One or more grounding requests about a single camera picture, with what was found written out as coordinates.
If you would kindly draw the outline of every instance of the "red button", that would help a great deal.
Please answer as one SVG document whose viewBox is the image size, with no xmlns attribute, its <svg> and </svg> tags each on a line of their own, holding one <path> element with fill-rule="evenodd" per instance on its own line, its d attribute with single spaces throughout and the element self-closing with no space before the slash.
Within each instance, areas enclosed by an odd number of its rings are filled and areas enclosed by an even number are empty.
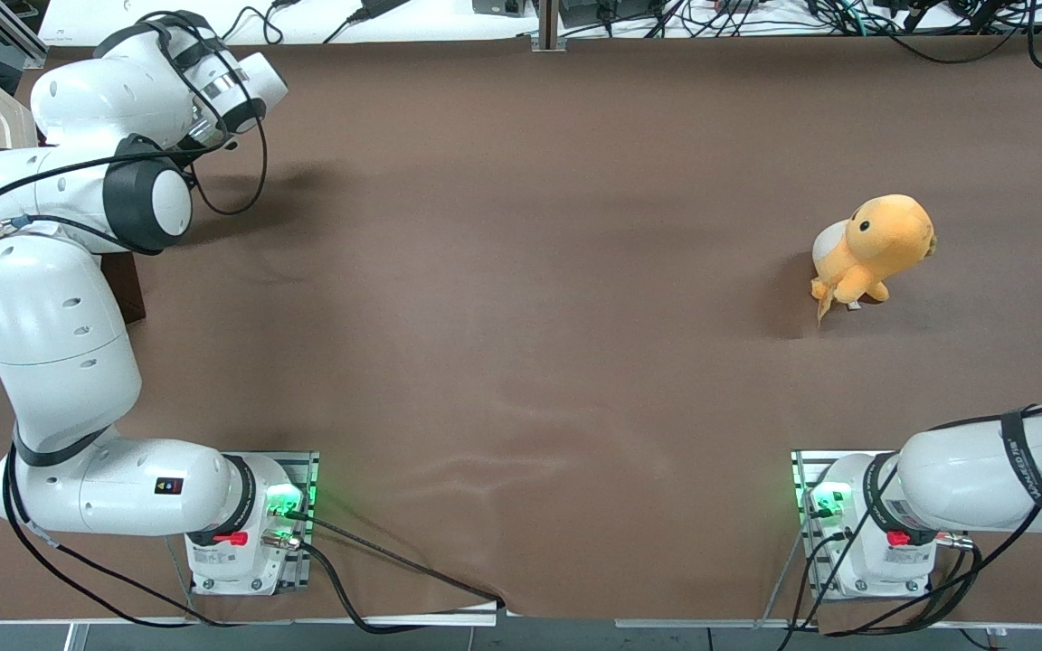
<svg viewBox="0 0 1042 651">
<path fill-rule="evenodd" d="M 232 532 L 232 534 L 227 534 L 227 535 L 214 535 L 212 536 L 212 540 L 215 540 L 216 543 L 223 543 L 223 541 L 228 541 L 228 543 L 231 543 L 231 547 L 244 547 L 244 545 L 248 544 L 248 532 L 235 531 Z"/>
<path fill-rule="evenodd" d="M 887 531 L 887 544 L 892 547 L 901 547 L 911 544 L 911 536 L 905 531 Z"/>
</svg>

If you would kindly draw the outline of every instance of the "orange plush toy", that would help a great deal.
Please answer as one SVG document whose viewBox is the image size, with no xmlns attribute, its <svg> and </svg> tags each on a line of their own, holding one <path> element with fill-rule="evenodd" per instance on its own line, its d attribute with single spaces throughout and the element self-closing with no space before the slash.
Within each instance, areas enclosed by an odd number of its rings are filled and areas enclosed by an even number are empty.
<svg viewBox="0 0 1042 651">
<path fill-rule="evenodd" d="M 863 203 L 851 219 L 832 223 L 815 237 L 812 257 L 819 276 L 811 281 L 811 296 L 819 300 L 819 322 L 832 301 L 855 304 L 863 294 L 887 300 L 886 277 L 934 252 L 935 227 L 915 199 L 887 195 Z"/>
</svg>

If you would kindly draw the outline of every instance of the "green led light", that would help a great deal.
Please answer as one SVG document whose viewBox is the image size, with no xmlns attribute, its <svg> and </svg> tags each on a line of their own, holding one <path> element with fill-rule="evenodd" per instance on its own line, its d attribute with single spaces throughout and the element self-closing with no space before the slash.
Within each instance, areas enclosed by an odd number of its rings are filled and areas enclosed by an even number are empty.
<svg viewBox="0 0 1042 651">
<path fill-rule="evenodd" d="M 268 503 L 272 514 L 284 515 L 289 510 L 300 507 L 303 495 L 297 486 L 292 484 L 276 484 L 268 486 L 264 500 Z"/>
</svg>

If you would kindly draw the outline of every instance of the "black strap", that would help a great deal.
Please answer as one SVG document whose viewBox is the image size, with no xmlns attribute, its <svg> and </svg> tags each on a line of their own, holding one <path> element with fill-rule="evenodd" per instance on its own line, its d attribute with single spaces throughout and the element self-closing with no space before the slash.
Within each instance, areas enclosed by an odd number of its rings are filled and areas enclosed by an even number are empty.
<svg viewBox="0 0 1042 651">
<path fill-rule="evenodd" d="M 34 452 L 33 449 L 26 448 L 26 444 L 22 442 L 22 434 L 18 433 L 18 423 L 14 428 L 11 440 L 16 444 L 18 458 L 22 458 L 22 462 L 33 467 L 33 469 L 46 469 L 46 467 L 58 466 L 63 461 L 70 461 L 72 456 L 82 452 L 86 446 L 98 440 L 99 434 L 105 432 L 106 428 L 95 429 L 94 432 L 79 437 L 67 448 L 55 449 L 54 452 Z"/>
<path fill-rule="evenodd" d="M 1031 496 L 1032 502 L 1042 510 L 1042 475 L 1039 474 L 1039 467 L 1035 465 L 1032 449 L 1026 442 L 1024 410 L 1017 408 L 1014 411 L 1000 414 L 999 424 L 999 435 L 1004 440 L 1008 461 L 1012 465 L 1016 478 Z"/>
<path fill-rule="evenodd" d="M 188 534 L 191 543 L 199 545 L 199 547 L 210 547 L 216 544 L 216 536 L 240 531 L 248 522 L 251 506 L 256 502 L 256 477 L 251 473 L 248 462 L 242 456 L 234 454 L 224 454 L 223 457 L 227 458 L 232 467 L 240 470 L 240 481 L 243 483 L 243 489 L 240 491 L 240 504 L 237 504 L 235 510 L 222 524 L 203 529 L 203 531 L 192 531 Z"/>
<path fill-rule="evenodd" d="M 896 455 L 890 452 L 876 454 L 863 474 L 863 498 L 866 500 L 867 510 L 871 514 L 872 522 L 883 531 L 904 531 L 910 536 L 910 544 L 926 545 L 936 540 L 936 532 L 929 529 L 917 529 L 902 523 L 882 499 L 884 491 L 879 491 L 879 474 L 893 456 Z"/>
</svg>

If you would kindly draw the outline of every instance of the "table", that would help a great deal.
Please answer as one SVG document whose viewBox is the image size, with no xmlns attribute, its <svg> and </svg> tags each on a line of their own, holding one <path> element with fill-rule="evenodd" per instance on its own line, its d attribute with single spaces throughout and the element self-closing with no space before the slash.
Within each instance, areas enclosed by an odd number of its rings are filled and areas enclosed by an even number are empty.
<svg viewBox="0 0 1042 651">
<path fill-rule="evenodd" d="M 798 526 L 791 449 L 1042 400 L 1042 72 L 1018 43 L 946 67 L 825 37 L 265 53 L 292 91 L 264 198 L 138 259 L 144 392 L 120 429 L 317 449 L 322 517 L 516 614 L 752 622 Z M 252 189 L 255 152 L 199 161 L 214 201 Z M 927 206 L 938 254 L 816 329 L 812 241 L 890 191 Z M 0 455 L 9 428 L 0 389 Z M 60 539 L 178 590 L 162 539 Z M 329 549 L 364 614 L 471 605 Z M 0 586 L 0 620 L 100 617 L 3 522 Z M 324 580 L 199 603 L 340 617 Z M 1042 622 L 1042 535 L 952 619 Z"/>
<path fill-rule="evenodd" d="M 876 16 L 890 18 L 890 11 L 866 3 L 866 9 Z M 223 0 L 185 0 L 180 3 L 164 3 L 163 0 L 125 0 L 124 3 L 96 3 L 93 0 L 52 0 L 43 20 L 40 36 L 54 46 L 91 46 L 94 48 L 103 37 L 117 29 L 124 28 L 146 14 L 162 9 L 189 9 L 202 14 L 215 29 L 221 33 L 230 28 L 237 14 L 244 5 L 252 5 L 264 11 L 269 0 L 243 0 L 226 3 Z M 716 11 L 712 3 L 695 2 L 694 18 L 709 21 Z M 287 45 L 308 45 L 319 43 L 359 8 L 359 0 L 340 3 L 336 0 L 301 0 L 300 3 L 284 7 L 272 16 L 272 23 L 284 32 Z M 91 16 L 92 20 L 82 20 Z M 905 11 L 898 11 L 895 24 L 902 25 Z M 726 18 L 715 22 L 705 36 L 718 32 Z M 1037 12 L 1037 22 L 1042 24 L 1042 8 Z M 641 37 L 652 28 L 654 21 L 624 21 L 614 25 L 616 37 Z M 960 18 L 950 11 L 947 4 L 940 4 L 923 17 L 919 30 L 937 31 L 960 24 Z M 471 41 L 514 37 L 518 33 L 537 32 L 538 16 L 532 3 L 526 5 L 523 17 L 493 17 L 475 14 L 469 0 L 413 0 L 383 17 L 359 22 L 344 29 L 332 43 L 405 42 L 405 41 Z M 601 28 L 567 30 L 575 37 L 604 36 Z M 743 34 L 793 34 L 827 33 L 828 28 L 819 24 L 807 10 L 805 1 L 771 0 L 750 12 L 747 24 L 742 26 Z M 667 37 L 689 37 L 680 18 L 674 18 L 667 25 Z M 257 17 L 245 17 L 239 28 L 228 37 L 231 45 L 263 45 L 264 22 Z"/>
</svg>

